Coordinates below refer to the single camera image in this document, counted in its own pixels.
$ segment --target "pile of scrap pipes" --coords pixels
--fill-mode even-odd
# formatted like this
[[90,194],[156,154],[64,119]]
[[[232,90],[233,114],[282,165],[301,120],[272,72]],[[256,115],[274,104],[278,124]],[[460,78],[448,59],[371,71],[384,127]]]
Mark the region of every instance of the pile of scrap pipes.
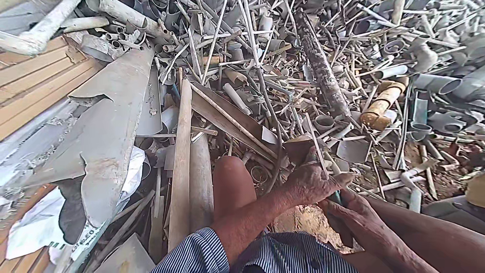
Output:
[[[484,8],[482,0],[81,2],[79,12],[107,19],[83,35],[81,49],[110,63],[71,94],[89,109],[76,123],[84,127],[69,134],[94,127],[87,114],[96,117],[100,104],[97,117],[120,117],[93,119],[93,136],[107,137],[82,151],[79,172],[34,174],[41,182],[85,175],[83,219],[98,235],[83,255],[65,250],[58,264],[78,268],[91,252],[85,272],[109,267],[107,257],[128,237],[122,246],[141,242],[157,263],[211,223],[211,168],[225,155],[243,160],[264,195],[315,145],[327,174],[376,178],[350,189],[420,212],[422,196],[438,199],[435,172],[468,166],[471,178],[485,166]],[[119,206],[123,181],[108,190],[88,178],[102,172],[97,156],[114,145],[128,151],[112,156],[128,180],[133,144],[146,155],[143,180]],[[422,161],[412,165],[405,147],[416,144]],[[69,166],[73,148],[59,149],[44,168]],[[107,202],[86,197],[101,190],[109,191],[108,212],[96,211]]]

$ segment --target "wooden plank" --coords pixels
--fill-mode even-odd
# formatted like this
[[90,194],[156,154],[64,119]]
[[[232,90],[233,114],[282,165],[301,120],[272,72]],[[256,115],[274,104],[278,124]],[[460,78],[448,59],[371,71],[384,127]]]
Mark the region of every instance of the wooden plank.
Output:
[[[49,43],[47,44],[47,47],[46,47],[46,51],[44,53],[47,53],[49,51],[58,49],[60,47],[66,46],[66,45],[67,45],[67,43],[62,36],[57,37],[57,38],[49,41]],[[0,64],[4,65],[6,67],[19,64],[19,63],[26,61],[26,60],[29,60],[29,59],[32,59],[32,57],[27,56],[27,55],[20,55],[20,54],[13,53],[13,52],[0,53]]]
[[42,252],[42,249],[37,250],[34,253],[27,254],[23,257],[23,259],[18,263],[17,268],[15,268],[15,273],[27,273],[30,269],[30,267],[34,264],[34,262],[37,260],[37,257],[39,257],[40,253]]
[[[2,230],[0,230],[0,243],[2,245],[5,243],[5,247],[6,247],[6,242],[7,242],[6,239],[8,237],[8,232],[10,231],[10,228],[12,227],[12,225],[16,221],[22,219],[22,217],[24,217],[24,214],[27,211],[29,211],[35,204],[37,204],[37,202],[39,202],[39,200],[44,198],[44,196],[46,196],[54,188],[55,188],[55,185],[51,185],[51,184],[47,184],[39,187],[39,189],[30,197],[29,201],[23,207],[17,210],[13,221],[10,221],[9,223],[7,223],[7,225]],[[0,257],[0,260],[4,258],[5,258],[5,253],[3,253],[3,255]]]
[[7,240],[4,240],[0,244],[0,264],[5,260],[5,255],[7,254]]
[[25,95],[25,97],[18,99],[11,104],[0,108],[0,125],[4,124],[6,121],[12,117],[18,115],[20,112],[29,108],[42,98],[46,97],[50,93],[54,92],[58,88],[62,87],[66,83],[70,82],[72,79],[83,74],[88,69],[94,67],[95,61],[89,60],[87,62],[79,63],[78,65],[72,67],[72,69],[66,71],[62,75],[52,79],[51,81],[35,88],[32,92]]
[[0,87],[0,102],[5,102],[8,99],[13,98],[15,95],[18,95],[34,85],[43,82],[44,80],[54,76],[64,69],[69,68],[72,65],[73,63],[71,63],[71,60],[66,57],[48,67],[20,78],[13,83]]
[[29,273],[43,273],[49,265],[49,248],[44,247],[36,263],[31,267]]
[[68,46],[61,47],[49,53],[42,54],[21,64],[10,66],[7,69],[0,70],[0,86],[4,86],[17,79],[22,78],[34,71],[42,69],[50,64],[65,58]]
[[0,126],[0,140],[8,137],[11,133],[15,132],[18,128],[22,127],[25,123],[29,122],[31,119],[36,117],[38,114],[42,113],[44,110],[52,106],[58,100],[63,98],[65,95],[69,94],[72,90],[80,86],[82,83],[87,81],[93,75],[99,71],[99,68],[90,68],[79,77],[65,84],[61,88],[52,92],[48,96],[44,97],[32,107],[24,110],[22,113],[16,115],[9,121],[5,122]]
[[168,252],[190,234],[189,153],[192,117],[192,89],[188,80],[182,81],[178,112],[177,140],[175,142],[174,175],[170,202]]
[[22,258],[23,257],[18,257],[15,259],[3,261],[3,263],[0,265],[0,272],[9,273],[13,271]]

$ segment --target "pvc pipe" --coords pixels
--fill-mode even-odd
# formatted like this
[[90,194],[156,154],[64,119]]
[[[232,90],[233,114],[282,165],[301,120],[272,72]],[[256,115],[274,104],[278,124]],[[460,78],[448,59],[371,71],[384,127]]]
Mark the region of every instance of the pvc pipe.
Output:
[[462,80],[454,77],[420,74],[413,85],[417,89],[428,90],[439,95],[448,94],[457,89]]
[[81,17],[67,19],[61,24],[61,28],[64,29],[64,33],[87,30],[93,28],[100,28],[109,25],[110,22],[106,17]]
[[482,66],[473,73],[470,73],[467,76],[463,77],[462,84],[460,84],[458,88],[453,90],[453,95],[462,99],[468,99],[468,97],[471,97],[471,95],[476,95],[477,91],[481,91],[480,93],[484,93],[484,87],[485,66]]
[[331,116],[319,115],[313,121],[313,125],[315,125],[315,128],[317,129],[319,134],[323,134],[324,132],[332,129],[332,127],[335,125],[335,122],[333,117]]
[[234,88],[231,86],[231,84],[226,83],[223,86],[223,89],[229,95],[229,97],[231,98],[231,100],[237,105],[237,107],[243,113],[245,113],[246,115],[250,115],[251,114],[251,110],[246,106],[246,104],[244,104],[243,100],[238,95],[238,93],[236,92],[236,90],[234,90]]
[[426,44],[414,49],[414,55],[418,61],[413,67],[416,72],[425,72],[438,62],[438,54]]
[[81,50],[96,59],[105,62],[114,61],[114,58],[111,56],[112,49],[110,43],[94,35],[86,34],[82,36]]
[[426,149],[428,152],[436,159],[438,160],[445,160],[443,156],[439,153],[438,149],[429,141],[429,139],[425,138],[423,139],[423,144],[426,146]]
[[118,40],[118,42],[120,44],[125,45],[127,47],[130,47],[132,49],[136,49],[136,50],[140,50],[140,51],[144,51],[145,50],[145,47],[140,46],[140,45],[137,45],[137,44],[130,43],[130,42],[125,41],[125,40]]
[[400,65],[393,68],[385,68],[381,71],[377,71],[374,75],[377,79],[382,80],[396,75],[402,75],[407,72],[407,66]]
[[5,51],[30,56],[42,53],[47,46],[47,42],[79,2],[81,0],[63,0],[31,30],[22,32],[18,36],[0,32],[0,48]]
[[105,12],[126,24],[129,20],[134,26],[143,28],[146,20],[146,32],[153,37],[163,36],[163,30],[154,20],[135,11],[118,0],[86,0],[88,7],[96,12]]
[[409,202],[409,210],[420,213],[421,212],[421,189],[411,180],[411,177],[416,174],[425,171],[427,168],[434,166],[438,163],[438,160],[428,159],[418,166],[401,173],[401,181],[406,185],[406,187],[411,189],[411,200]]

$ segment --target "hand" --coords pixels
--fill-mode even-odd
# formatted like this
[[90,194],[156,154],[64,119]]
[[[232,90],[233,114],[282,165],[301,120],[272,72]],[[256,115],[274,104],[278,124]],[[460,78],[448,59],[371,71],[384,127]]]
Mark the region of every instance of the hand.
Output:
[[325,214],[330,213],[343,220],[366,251],[382,257],[388,255],[390,247],[405,246],[401,238],[386,226],[364,197],[348,189],[341,190],[340,196],[346,208],[328,200],[323,200],[319,206]]
[[380,258],[394,272],[437,273],[426,261],[414,253],[386,224],[364,197],[348,189],[340,191],[347,208],[323,200],[318,205],[345,222],[357,242]]
[[304,164],[292,172],[283,185],[297,205],[311,205],[346,187],[354,175],[341,173],[325,179],[319,163]]

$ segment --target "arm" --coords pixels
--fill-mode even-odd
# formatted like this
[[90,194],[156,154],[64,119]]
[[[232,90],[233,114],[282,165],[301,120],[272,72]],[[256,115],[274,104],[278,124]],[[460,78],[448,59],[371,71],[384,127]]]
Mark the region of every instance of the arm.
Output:
[[387,227],[362,196],[346,189],[341,191],[341,196],[347,208],[330,201],[323,201],[320,205],[325,213],[342,219],[366,251],[381,259],[394,272],[438,272]]
[[219,237],[230,264],[277,216],[296,205],[314,204],[353,179],[340,174],[324,180],[318,164],[306,165],[294,171],[284,186],[216,221],[211,228]]

